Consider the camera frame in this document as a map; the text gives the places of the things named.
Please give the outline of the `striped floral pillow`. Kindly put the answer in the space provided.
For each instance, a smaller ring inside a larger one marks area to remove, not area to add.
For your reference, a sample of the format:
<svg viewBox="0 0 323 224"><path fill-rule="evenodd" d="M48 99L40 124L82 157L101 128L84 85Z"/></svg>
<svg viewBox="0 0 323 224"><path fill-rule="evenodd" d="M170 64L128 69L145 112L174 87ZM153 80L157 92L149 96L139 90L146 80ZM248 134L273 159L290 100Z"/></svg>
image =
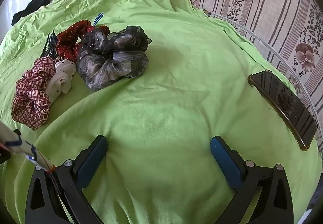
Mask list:
<svg viewBox="0 0 323 224"><path fill-rule="evenodd" d="M192 0L231 20L322 119L322 11L315 0Z"/></svg>

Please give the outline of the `green bed cover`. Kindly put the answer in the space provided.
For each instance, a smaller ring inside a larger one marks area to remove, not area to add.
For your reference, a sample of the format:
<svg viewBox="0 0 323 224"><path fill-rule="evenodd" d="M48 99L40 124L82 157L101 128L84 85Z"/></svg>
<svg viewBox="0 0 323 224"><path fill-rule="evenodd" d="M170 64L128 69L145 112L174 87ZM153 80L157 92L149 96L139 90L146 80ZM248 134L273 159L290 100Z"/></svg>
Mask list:
<svg viewBox="0 0 323 224"><path fill-rule="evenodd" d="M16 81L41 55L48 33L98 13L112 31L144 29L152 40L144 73L94 93L75 77L42 127L14 122ZM105 159L84 190L104 223L216 222L234 195L210 152L216 135L259 166L284 166L298 222L318 185L321 157L315 142L300 150L248 84L263 70L273 66L255 46L190 0L54 0L3 38L1 121L56 165L107 137Z"/></svg>

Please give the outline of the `black garment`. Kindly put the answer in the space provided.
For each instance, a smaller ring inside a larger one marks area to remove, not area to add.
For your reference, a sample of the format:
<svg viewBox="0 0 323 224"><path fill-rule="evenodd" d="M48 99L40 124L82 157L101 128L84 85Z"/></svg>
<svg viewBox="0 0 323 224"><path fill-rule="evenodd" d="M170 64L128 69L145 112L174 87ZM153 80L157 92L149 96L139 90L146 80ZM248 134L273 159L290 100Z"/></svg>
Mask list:
<svg viewBox="0 0 323 224"><path fill-rule="evenodd" d="M13 15L12 26L14 26L21 18L40 9L41 6L48 5L50 1L51 0L32 0L23 11L17 12Z"/></svg>

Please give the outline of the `black hair claw clips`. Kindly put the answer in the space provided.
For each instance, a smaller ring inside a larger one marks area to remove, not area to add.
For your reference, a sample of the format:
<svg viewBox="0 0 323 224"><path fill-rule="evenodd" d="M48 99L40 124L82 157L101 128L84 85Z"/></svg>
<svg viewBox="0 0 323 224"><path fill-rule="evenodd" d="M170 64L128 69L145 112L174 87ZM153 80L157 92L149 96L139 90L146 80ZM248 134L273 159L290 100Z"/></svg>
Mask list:
<svg viewBox="0 0 323 224"><path fill-rule="evenodd" d="M58 38L55 35L55 32L52 31L48 34L47 41L41 53L41 58L45 56L50 56L53 60L58 57L58 53L56 51L56 45L58 43Z"/></svg>

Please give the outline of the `white cherry print scrunchie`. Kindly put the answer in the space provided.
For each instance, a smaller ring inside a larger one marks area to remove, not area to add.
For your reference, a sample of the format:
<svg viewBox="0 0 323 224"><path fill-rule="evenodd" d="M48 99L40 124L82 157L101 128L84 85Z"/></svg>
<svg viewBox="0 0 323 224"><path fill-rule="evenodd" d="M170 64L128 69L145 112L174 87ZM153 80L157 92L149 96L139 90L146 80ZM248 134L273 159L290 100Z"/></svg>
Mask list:
<svg viewBox="0 0 323 224"><path fill-rule="evenodd" d="M71 89L72 79L76 73L76 65L70 60L62 60L55 64L56 73L47 84L45 93L49 97L50 106L61 95Z"/></svg>

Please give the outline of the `red plaid scrunchie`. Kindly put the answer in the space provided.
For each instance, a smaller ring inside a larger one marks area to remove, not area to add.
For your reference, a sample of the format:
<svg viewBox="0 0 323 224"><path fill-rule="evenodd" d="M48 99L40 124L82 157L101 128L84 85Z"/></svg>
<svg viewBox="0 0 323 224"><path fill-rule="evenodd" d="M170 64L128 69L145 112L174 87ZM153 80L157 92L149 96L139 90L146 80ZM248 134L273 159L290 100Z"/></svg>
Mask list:
<svg viewBox="0 0 323 224"><path fill-rule="evenodd" d="M37 58L32 69L16 81L12 102L12 119L32 130L42 126L49 117L50 100L45 92L56 73L54 60L45 56Z"/></svg>

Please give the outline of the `black smartphone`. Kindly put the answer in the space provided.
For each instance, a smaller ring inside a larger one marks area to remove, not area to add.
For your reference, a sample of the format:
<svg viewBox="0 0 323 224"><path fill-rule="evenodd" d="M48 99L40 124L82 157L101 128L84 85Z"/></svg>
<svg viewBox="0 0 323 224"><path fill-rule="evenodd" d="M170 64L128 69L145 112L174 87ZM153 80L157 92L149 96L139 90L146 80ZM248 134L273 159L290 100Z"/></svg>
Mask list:
<svg viewBox="0 0 323 224"><path fill-rule="evenodd" d="M318 124L298 96L269 70L251 74L247 80L284 120L299 148L308 150Z"/></svg>

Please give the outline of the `black grey organza scrunchie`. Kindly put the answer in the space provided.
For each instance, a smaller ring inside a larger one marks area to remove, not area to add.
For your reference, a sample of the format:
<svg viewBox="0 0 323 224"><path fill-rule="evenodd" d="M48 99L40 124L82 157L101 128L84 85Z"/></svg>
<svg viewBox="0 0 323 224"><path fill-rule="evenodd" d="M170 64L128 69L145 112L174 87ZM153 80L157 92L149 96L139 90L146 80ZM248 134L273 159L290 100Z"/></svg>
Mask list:
<svg viewBox="0 0 323 224"><path fill-rule="evenodd" d="M82 38L77 73L93 92L122 78L136 78L149 63L146 50L151 42L141 26L127 26L108 35L95 28Z"/></svg>

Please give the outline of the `red polka dot scrunchie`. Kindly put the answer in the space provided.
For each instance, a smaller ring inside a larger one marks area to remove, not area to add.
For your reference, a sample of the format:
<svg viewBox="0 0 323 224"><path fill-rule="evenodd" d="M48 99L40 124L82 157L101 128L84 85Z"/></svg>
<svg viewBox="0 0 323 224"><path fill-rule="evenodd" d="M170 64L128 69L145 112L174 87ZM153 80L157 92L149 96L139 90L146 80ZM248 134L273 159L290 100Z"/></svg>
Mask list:
<svg viewBox="0 0 323 224"><path fill-rule="evenodd" d="M58 34L56 52L63 59L74 63L79 60L83 50L105 55L113 49L108 36L107 26L95 27L89 20L82 20Z"/></svg>

